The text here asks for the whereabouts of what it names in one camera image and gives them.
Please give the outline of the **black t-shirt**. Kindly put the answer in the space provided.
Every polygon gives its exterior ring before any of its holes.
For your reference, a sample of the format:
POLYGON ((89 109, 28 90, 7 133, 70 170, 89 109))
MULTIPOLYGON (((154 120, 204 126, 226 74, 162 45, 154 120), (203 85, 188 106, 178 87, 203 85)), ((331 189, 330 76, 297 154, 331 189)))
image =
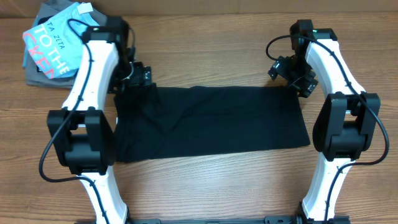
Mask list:
POLYGON ((114 104, 119 162, 310 144, 299 99, 282 86, 134 86, 114 104))

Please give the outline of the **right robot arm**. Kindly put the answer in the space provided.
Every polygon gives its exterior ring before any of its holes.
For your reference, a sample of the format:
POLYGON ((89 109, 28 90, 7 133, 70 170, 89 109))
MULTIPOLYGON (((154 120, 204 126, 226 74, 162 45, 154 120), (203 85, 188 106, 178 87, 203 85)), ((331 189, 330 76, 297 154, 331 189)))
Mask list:
POLYGON ((378 117, 381 101, 352 76, 331 28, 316 29, 310 19, 298 20, 287 37, 294 55, 275 58, 268 74, 272 79, 286 79, 299 97, 307 98, 317 85, 321 86, 325 102, 312 131, 318 160, 298 213, 268 216, 264 221, 349 223, 349 217, 335 215, 336 201, 349 169, 360 166, 361 153, 369 149, 375 127, 387 134, 378 117))

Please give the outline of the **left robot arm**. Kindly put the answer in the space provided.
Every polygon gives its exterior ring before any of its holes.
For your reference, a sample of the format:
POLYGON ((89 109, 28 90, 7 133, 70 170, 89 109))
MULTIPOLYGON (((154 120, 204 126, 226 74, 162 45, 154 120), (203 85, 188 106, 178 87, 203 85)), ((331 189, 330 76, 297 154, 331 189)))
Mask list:
POLYGON ((116 137, 104 107, 110 93, 152 84, 151 68, 136 60, 135 45, 127 43, 134 36, 120 16, 109 16, 104 26, 87 26, 78 34, 83 50, 75 82, 61 109, 47 116, 51 139, 40 158, 39 174, 47 182, 79 180, 95 210, 95 223, 132 223, 114 176, 116 137), (44 174, 51 147, 72 177, 59 180, 44 174))

